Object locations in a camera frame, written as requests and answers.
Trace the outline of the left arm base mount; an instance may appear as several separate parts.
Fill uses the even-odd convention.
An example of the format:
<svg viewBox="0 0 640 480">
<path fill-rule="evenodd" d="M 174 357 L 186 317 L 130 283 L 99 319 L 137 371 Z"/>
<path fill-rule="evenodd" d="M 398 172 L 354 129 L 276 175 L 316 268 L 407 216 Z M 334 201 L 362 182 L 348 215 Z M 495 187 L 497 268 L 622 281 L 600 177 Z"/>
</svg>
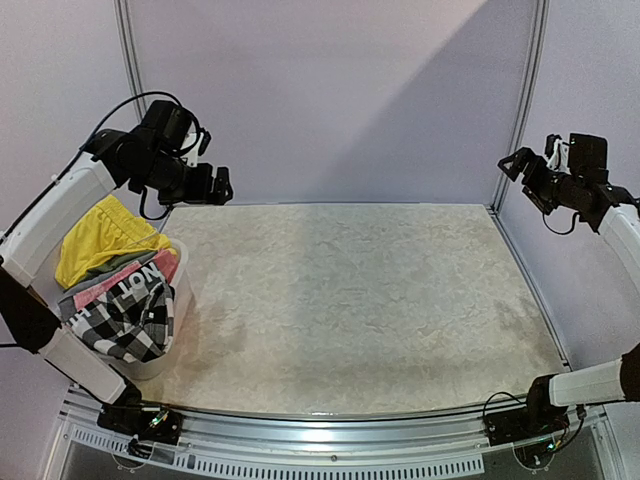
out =
<svg viewBox="0 0 640 480">
<path fill-rule="evenodd" d="M 165 405 L 103 405 L 97 425 L 141 441 L 177 445 L 184 416 Z"/>
</svg>

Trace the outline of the black white plaid shirt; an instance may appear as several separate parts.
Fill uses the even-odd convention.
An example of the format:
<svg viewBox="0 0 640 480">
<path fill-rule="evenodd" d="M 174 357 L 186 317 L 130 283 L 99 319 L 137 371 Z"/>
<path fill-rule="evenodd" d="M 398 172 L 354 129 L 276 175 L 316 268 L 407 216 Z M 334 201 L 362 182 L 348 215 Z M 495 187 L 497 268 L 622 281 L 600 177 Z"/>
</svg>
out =
<svg viewBox="0 0 640 480">
<path fill-rule="evenodd" d="M 114 290 L 77 311 L 72 298 L 58 304 L 61 319 L 91 350 L 126 363 L 147 363 L 167 354 L 174 341 L 174 289 L 166 282 Z"/>
</svg>

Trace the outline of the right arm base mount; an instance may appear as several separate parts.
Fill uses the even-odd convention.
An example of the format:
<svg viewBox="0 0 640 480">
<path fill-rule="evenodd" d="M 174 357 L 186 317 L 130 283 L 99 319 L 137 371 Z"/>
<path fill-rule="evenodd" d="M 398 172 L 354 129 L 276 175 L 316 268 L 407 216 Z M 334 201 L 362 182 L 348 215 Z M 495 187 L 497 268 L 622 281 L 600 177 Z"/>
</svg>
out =
<svg viewBox="0 0 640 480">
<path fill-rule="evenodd" d="M 532 414 L 527 407 L 520 407 L 484 414 L 484 432 L 491 446 L 562 433 L 569 425 L 567 410 L 567 407 L 552 408 Z"/>
</svg>

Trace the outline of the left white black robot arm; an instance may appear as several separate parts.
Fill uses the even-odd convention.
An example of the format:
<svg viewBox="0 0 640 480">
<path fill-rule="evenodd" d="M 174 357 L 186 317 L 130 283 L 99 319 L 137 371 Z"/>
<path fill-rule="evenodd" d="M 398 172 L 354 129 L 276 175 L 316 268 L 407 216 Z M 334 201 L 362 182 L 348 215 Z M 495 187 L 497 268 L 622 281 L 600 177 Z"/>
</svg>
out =
<svg viewBox="0 0 640 480">
<path fill-rule="evenodd" d="M 128 434 L 148 426 L 137 389 L 78 339 L 34 290 L 39 270 L 72 227 L 99 201 L 127 185 L 177 204 L 224 205 L 234 197 L 229 170 L 199 162 L 211 136 L 172 94 L 153 102 L 129 132 L 98 123 L 75 156 L 1 235 L 1 318 L 17 347 L 40 355 L 92 397 L 110 405 Z"/>
</svg>

